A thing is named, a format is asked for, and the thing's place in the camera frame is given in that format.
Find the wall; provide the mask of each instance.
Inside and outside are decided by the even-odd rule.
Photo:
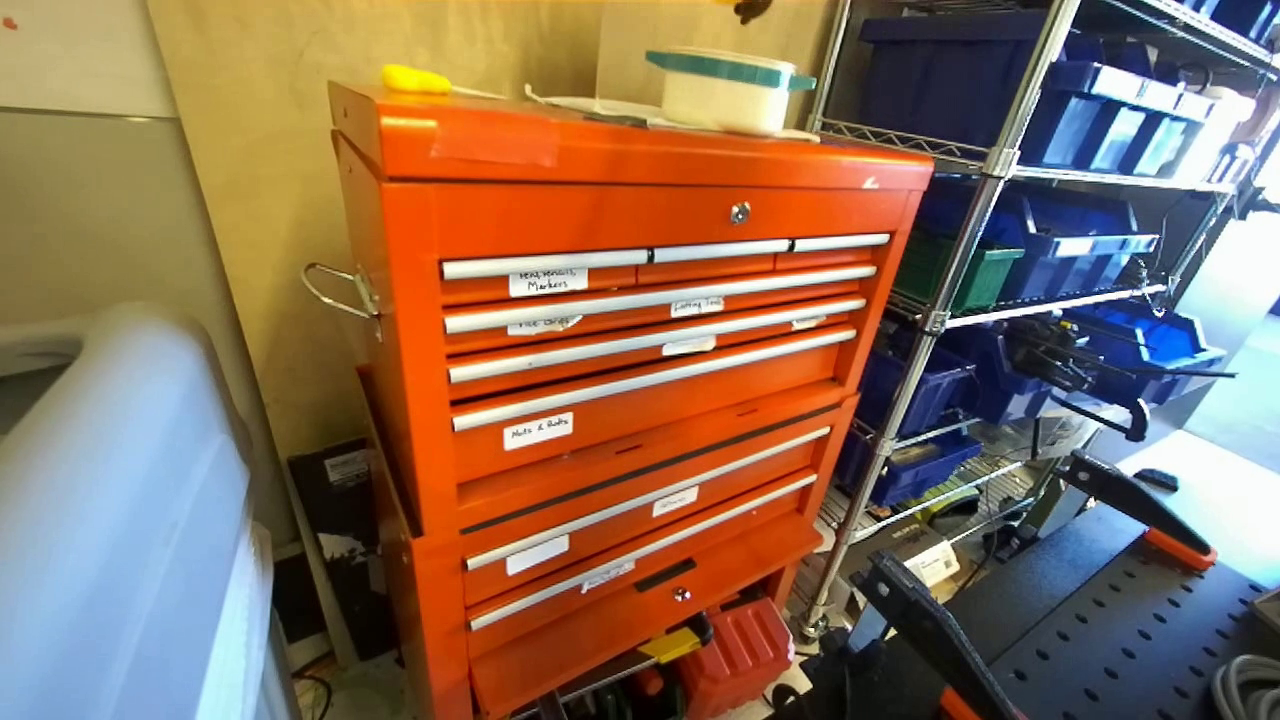
[[[114,299],[197,316],[250,433],[254,514],[293,538],[254,375],[139,0],[0,0],[0,26],[0,324]]]
[[[387,61],[468,87],[643,90],[633,48],[715,39],[810,66],[826,0],[775,0],[739,26],[725,0],[147,0],[216,244],[278,453],[363,433],[352,326],[299,290],[305,259],[348,262],[328,81],[375,87]]]

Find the floor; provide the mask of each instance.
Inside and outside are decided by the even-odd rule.
[[[1149,444],[1095,436],[1093,453],[1136,468],[1170,468],[1188,476],[1183,491],[1167,494],[1170,507],[1200,507],[1205,537],[1224,546],[1219,557],[1280,587],[1280,320],[1270,316],[1234,352],[1233,373],[1219,381],[1183,428],[1159,428]],[[402,675],[390,661],[361,664],[352,671],[328,668],[331,701],[323,720],[406,720]],[[318,720],[323,688],[297,682],[305,720]],[[766,703],[744,703],[729,720],[765,720]]]

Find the red tool chest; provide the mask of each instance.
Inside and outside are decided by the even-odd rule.
[[[933,164],[341,84],[331,125],[434,714],[784,598]]]

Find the orange tool cabinet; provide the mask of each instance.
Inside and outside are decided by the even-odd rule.
[[[933,164],[341,84],[331,125],[434,714],[784,598]]]

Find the yellow object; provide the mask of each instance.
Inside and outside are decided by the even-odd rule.
[[[668,634],[655,634],[646,644],[640,644],[640,656],[655,661],[655,664],[670,664],[689,652],[703,648],[703,639],[693,627],[676,627]]]
[[[414,90],[414,94],[448,94],[453,84],[441,71],[424,71],[412,65],[384,65],[384,87],[387,90]]]

